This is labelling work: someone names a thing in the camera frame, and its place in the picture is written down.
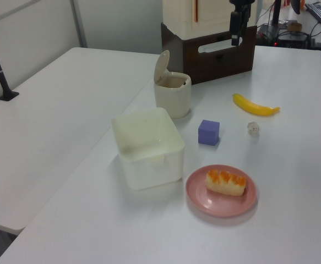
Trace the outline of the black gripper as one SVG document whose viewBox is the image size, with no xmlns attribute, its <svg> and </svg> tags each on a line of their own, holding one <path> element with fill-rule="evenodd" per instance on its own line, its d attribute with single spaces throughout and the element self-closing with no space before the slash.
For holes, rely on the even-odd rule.
<svg viewBox="0 0 321 264">
<path fill-rule="evenodd" d="M 240 31 L 242 36 L 246 35 L 251 16 L 251 5 L 255 0 L 229 0 L 229 2 L 235 6 L 235 10 L 230 17 L 231 45 L 238 46 L 240 44 Z"/>
</svg>

